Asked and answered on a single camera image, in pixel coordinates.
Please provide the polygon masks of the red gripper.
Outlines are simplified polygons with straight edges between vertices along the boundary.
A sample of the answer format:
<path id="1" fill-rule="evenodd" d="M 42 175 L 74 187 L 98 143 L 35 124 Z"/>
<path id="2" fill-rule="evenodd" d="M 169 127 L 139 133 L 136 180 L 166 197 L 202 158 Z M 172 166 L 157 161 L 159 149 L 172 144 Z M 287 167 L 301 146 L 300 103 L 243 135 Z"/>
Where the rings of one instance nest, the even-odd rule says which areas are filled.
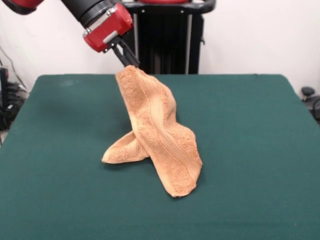
<path id="1" fill-rule="evenodd" d="M 132 27 L 133 19 L 130 13 L 121 3 L 117 3 L 89 25 L 83 38 L 93 50 L 100 53 L 109 48 L 109 44 L 114 38 L 122 37 Z M 113 45 L 112 50 L 122 65 L 124 67 L 139 67 L 139 60 L 126 42 L 120 41 L 119 45 L 122 48 L 122 53 L 117 45 Z"/>

